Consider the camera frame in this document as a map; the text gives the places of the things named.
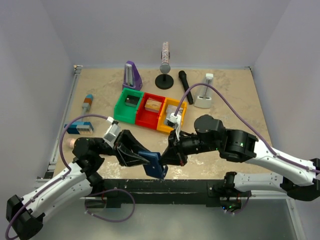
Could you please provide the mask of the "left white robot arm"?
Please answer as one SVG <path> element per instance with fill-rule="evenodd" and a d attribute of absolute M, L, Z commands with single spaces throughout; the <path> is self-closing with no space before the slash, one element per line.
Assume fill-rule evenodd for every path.
<path fill-rule="evenodd" d="M 115 156 L 124 167 L 148 165 L 150 162 L 140 152 L 143 147 L 128 130 L 122 130 L 112 137 L 79 137 L 73 144 L 74 160 L 34 191 L 19 197 L 13 195 L 6 203 L 6 219 L 10 229 L 20 240 L 34 237 L 60 207 L 89 195 L 98 196 L 104 190 L 101 176 L 97 173 L 104 162 L 104 155 Z"/>

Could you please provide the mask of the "black handheld microphone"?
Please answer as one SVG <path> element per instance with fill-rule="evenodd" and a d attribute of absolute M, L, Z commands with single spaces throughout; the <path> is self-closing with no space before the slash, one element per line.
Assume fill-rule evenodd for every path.
<path fill-rule="evenodd" d="M 187 90 L 190 88 L 189 86 L 189 83 L 188 83 L 188 80 L 187 80 L 187 74 L 184 70 L 180 70 L 178 72 L 178 78 L 179 80 L 181 81 L 182 83 L 182 86 L 183 86 L 183 89 L 184 89 L 184 95 L 188 101 L 188 103 L 190 105 L 193 105 L 194 104 L 194 99 L 193 99 L 193 96 L 191 94 L 191 92 L 187 92 Z"/>

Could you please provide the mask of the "green plastic bin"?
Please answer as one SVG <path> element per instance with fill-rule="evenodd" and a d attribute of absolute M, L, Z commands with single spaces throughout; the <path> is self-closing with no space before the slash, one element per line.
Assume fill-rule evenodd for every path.
<path fill-rule="evenodd" d="M 117 121 L 134 124 L 144 92 L 124 88 L 114 107 L 113 118 Z"/>

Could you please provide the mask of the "glitter microphone on stand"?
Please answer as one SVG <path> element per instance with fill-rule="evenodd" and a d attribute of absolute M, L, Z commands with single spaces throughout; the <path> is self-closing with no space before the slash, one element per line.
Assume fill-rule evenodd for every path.
<path fill-rule="evenodd" d="M 162 74 L 168 74 L 171 70 L 170 67 L 170 44 L 168 41 L 165 41 L 162 44 L 161 50 L 161 65 L 159 70 Z"/>

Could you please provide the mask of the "orange card stack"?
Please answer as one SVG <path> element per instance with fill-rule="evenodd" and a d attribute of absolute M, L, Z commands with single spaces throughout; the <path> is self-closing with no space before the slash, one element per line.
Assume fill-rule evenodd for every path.
<path fill-rule="evenodd" d="M 158 113 L 160 111 L 161 105 L 161 101 L 149 98 L 145 102 L 144 109 L 149 112 Z"/>

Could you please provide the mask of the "red plastic bin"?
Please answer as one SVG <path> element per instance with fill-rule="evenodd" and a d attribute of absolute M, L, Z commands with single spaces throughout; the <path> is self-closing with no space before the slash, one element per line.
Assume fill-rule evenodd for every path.
<path fill-rule="evenodd" d="M 158 107 L 153 110 L 146 107 L 147 101 L 155 101 Z M 140 127 L 156 130 L 165 97 L 145 92 L 135 116 L 135 124 Z"/>

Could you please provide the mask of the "black card stack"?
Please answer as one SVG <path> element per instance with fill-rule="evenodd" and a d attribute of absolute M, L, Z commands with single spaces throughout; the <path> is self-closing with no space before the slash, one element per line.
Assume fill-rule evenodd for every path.
<path fill-rule="evenodd" d="M 124 104 L 128 107 L 136 108 L 140 102 L 140 99 L 141 98 L 139 96 L 128 94 L 125 98 Z"/>

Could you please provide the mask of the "yellow plastic bin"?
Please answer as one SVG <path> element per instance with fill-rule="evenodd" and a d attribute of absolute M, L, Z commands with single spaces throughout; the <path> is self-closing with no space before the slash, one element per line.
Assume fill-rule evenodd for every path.
<path fill-rule="evenodd" d="M 178 106 L 179 102 L 180 101 L 177 99 L 173 99 L 173 98 L 169 98 L 169 97 L 165 98 L 164 103 L 163 103 L 163 107 L 160 111 L 160 115 L 158 118 L 158 124 L 157 124 L 157 129 L 156 129 L 157 131 L 160 131 L 165 134 L 169 134 L 173 130 L 172 127 L 168 126 L 165 123 L 166 116 L 167 116 L 166 108 L 168 105 Z M 178 112 L 178 114 L 181 115 L 181 126 L 183 126 L 183 124 L 184 124 L 184 118 L 185 118 L 185 114 L 187 111 L 187 106 L 188 106 L 188 103 L 184 101 L 180 107 L 179 112 Z"/>

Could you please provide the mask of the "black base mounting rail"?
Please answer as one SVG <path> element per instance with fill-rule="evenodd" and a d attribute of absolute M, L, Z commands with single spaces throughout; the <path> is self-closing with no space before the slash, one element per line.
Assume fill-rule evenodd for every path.
<path fill-rule="evenodd" d="M 220 207 L 221 198 L 249 197 L 251 192 L 225 188 L 222 179 L 89 179 L 91 193 L 101 200 L 102 191 L 122 189 L 136 204 L 205 205 Z"/>

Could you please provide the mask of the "black round microphone stand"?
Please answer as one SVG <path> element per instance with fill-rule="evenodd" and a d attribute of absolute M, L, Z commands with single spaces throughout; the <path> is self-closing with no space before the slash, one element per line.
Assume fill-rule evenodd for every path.
<path fill-rule="evenodd" d="M 155 85 L 159 89 L 167 90 L 174 85 L 174 79 L 169 74 L 160 74 L 155 78 Z"/>

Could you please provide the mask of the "blue toy block hammer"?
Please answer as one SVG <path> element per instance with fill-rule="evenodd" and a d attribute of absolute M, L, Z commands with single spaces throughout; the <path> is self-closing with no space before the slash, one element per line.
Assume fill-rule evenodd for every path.
<path fill-rule="evenodd" d="M 84 116 L 87 115 L 91 109 L 91 105 L 93 102 L 93 95 L 88 94 L 82 103 L 82 118 L 73 122 L 66 130 L 68 134 L 72 135 L 91 135 L 94 131 L 93 125 L 90 121 L 85 121 Z"/>

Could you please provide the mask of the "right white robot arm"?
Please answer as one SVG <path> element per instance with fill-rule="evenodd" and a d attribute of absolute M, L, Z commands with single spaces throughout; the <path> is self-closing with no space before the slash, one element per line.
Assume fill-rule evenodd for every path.
<path fill-rule="evenodd" d="M 221 191 L 228 196 L 252 190 L 285 193 L 292 199 L 313 201 L 320 196 L 317 179 L 320 160 L 303 160 L 278 151 L 255 135 L 225 128 L 222 121 L 206 114 L 194 122 L 195 133 L 173 130 L 162 153 L 161 165 L 184 166 L 189 155 L 218 151 L 220 158 L 268 169 L 269 173 L 228 172 Z"/>

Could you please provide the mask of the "navy blue card holder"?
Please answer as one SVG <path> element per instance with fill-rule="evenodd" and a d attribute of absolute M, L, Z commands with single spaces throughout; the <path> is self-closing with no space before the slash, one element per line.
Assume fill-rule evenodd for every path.
<path fill-rule="evenodd" d="M 149 164 L 143 166 L 148 177 L 160 180 L 166 177 L 169 168 L 167 165 L 160 164 L 161 154 L 159 152 L 139 151 L 138 154 L 149 161 Z"/>

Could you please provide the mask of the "white metronome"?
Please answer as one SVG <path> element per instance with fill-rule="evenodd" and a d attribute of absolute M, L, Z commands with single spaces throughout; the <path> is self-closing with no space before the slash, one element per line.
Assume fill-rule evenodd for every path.
<path fill-rule="evenodd" d="M 201 109 L 209 109 L 212 106 L 213 90 L 208 85 L 213 86 L 214 75 L 206 73 L 202 80 L 205 85 L 199 85 L 194 99 L 194 106 Z"/>

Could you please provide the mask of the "purple metronome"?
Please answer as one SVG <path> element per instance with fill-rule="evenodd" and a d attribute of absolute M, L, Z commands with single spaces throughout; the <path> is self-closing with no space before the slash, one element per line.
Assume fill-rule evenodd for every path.
<path fill-rule="evenodd" d="M 124 65 L 122 88 L 140 91 L 143 87 L 141 75 L 133 61 L 128 60 Z"/>

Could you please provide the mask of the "white card stack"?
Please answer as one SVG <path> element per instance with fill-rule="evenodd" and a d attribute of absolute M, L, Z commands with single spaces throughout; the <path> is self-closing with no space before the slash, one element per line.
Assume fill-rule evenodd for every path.
<path fill-rule="evenodd" d="M 166 112 L 167 115 L 170 116 L 172 113 L 175 113 L 176 109 L 177 109 L 177 106 L 168 104 L 167 107 L 166 107 L 165 112 Z"/>

